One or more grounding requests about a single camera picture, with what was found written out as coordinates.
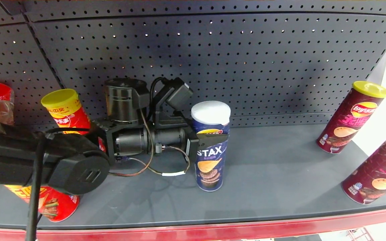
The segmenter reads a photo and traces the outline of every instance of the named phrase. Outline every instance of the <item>gray shelf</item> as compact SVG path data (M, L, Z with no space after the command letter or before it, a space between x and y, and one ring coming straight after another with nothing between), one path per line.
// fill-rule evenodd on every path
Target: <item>gray shelf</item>
M149 171L138 177L110 176L84 195L66 221L46 218L40 229L110 229L205 223L271 221L345 215L386 209L386 195L369 206L357 204L340 182L366 154L350 143L341 154L320 150L314 140L325 125L233 128L224 173L216 192L196 186L187 175L160 177ZM179 171L180 154L168 152L154 168ZM124 173L139 168L125 163ZM0 227L22 228L27 206L0 186Z
M0 185L0 228L25 229L28 207L23 200L5 186Z

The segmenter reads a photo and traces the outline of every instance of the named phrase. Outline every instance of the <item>potato chip can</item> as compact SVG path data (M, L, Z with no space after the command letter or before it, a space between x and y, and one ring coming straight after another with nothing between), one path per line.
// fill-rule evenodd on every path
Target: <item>potato chip can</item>
M220 101L204 101L193 106L193 129L197 134L228 134L230 107ZM213 192L222 186L227 140L197 152L196 182L200 189Z
M73 89L53 91L41 99L60 128L90 128L90 119L81 106L78 94ZM84 135L85 131L65 131Z
M29 203L31 196L30 186L5 186L23 201ZM49 186L42 186L40 188L38 211L52 222L60 222L69 218L75 212L79 203L79 196L67 195Z
M328 153L339 154L385 97L386 88L367 81L355 81L318 137L318 146Z
M342 182L352 200L370 204L386 194L386 141Z

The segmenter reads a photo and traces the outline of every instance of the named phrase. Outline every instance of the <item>red shelf trim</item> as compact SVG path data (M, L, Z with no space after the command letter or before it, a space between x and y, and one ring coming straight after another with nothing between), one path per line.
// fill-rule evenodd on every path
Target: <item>red shelf trim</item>
M137 229L40 230L40 241L212 241L280 238L355 229L386 222L386 209L353 215L249 223L188 225ZM23 241L25 232L0 229L0 240Z

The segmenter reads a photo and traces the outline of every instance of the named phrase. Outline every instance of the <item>black cylindrical motor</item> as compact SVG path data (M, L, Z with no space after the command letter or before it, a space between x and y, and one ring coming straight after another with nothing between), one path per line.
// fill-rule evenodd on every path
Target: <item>black cylindrical motor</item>
M114 78L105 81L108 117L120 124L141 124L139 111L149 105L147 83L133 78Z
M119 156L133 156L148 153L151 150L151 141L145 128L129 129L120 132L115 140L115 153ZM151 130L154 144L170 145L181 149L185 148L186 135L182 128Z

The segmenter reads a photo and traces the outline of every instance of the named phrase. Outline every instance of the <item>lay's logo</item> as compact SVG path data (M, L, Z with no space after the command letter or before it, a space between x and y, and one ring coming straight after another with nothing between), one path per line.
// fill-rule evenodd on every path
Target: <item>lay's logo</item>
M362 118L374 113L377 107L374 102L361 102L351 108L351 114L356 118Z

